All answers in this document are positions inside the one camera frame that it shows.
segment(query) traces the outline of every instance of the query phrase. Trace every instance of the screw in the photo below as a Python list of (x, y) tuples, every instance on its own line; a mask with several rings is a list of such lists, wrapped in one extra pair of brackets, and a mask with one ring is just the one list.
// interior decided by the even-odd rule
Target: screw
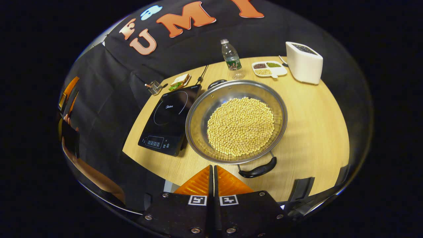
[(232, 234), (232, 233), (234, 233), (235, 231), (236, 231), (236, 228), (228, 228), (228, 229), (226, 230), (226, 233)]
[(194, 227), (194, 228), (191, 229), (191, 232), (194, 233), (194, 234), (198, 234), (198, 233), (201, 232), (201, 230), (199, 228)]

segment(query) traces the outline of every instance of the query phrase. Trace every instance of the blue sticker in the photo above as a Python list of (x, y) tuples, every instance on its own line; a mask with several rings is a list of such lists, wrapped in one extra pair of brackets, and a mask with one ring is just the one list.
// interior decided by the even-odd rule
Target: blue sticker
[(154, 5), (149, 9), (145, 10), (141, 15), (141, 21), (147, 20), (151, 15), (154, 13), (158, 13), (163, 7), (159, 7), (158, 5)]

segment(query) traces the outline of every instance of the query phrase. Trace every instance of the black induction cooker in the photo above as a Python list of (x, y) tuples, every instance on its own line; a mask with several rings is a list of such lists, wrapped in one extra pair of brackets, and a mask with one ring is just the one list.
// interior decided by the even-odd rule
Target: black induction cooker
[(164, 94), (147, 121), (138, 145), (177, 156), (185, 139), (185, 120), (201, 85)]

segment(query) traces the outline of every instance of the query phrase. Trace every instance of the table surface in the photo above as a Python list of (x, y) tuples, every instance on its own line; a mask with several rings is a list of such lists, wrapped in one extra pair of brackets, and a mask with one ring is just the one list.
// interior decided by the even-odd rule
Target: table surface
[[(287, 201), (292, 192), (294, 181), (315, 177), (310, 196), (325, 191), (335, 185), (341, 167), (349, 161), (349, 139), (341, 110), (323, 81), (311, 85), (296, 81), (289, 68), (288, 73), (279, 76), (258, 77), (251, 64), (257, 61), (282, 61), (278, 56), (252, 57), (240, 60), (244, 80), (254, 80), (272, 87), (282, 97), (288, 111), (288, 125), (280, 142), (272, 149), (277, 157), (276, 167), (269, 173), (247, 179), (238, 174), (237, 165), (218, 164), (253, 190), (266, 190), (277, 201)], [(187, 86), (196, 83), (203, 73), (204, 66), (175, 75), (162, 82), (170, 84), (185, 73), (192, 78)], [(204, 74), (202, 92), (209, 84), (219, 79), (230, 79), (230, 71), (225, 62), (210, 64)], [(179, 156), (165, 155), (138, 146), (138, 140), (145, 124), (160, 97), (169, 92), (167, 86), (157, 96), (151, 96), (135, 120), (122, 151), (137, 163), (158, 176), (182, 185), (197, 172), (208, 166), (216, 165), (199, 156), (188, 144)], [(266, 154), (254, 161), (240, 164), (248, 171), (266, 164), (271, 159)]]

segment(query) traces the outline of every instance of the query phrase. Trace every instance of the water bottle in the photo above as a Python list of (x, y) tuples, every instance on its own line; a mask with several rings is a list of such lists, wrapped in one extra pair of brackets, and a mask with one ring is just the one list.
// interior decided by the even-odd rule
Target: water bottle
[(238, 53), (236, 49), (229, 43), (227, 39), (220, 40), (222, 44), (222, 55), (225, 59), (225, 62), (228, 66), (228, 69), (231, 71), (231, 77), (233, 79), (242, 79), (244, 74), (241, 72), (241, 62), (239, 61)]

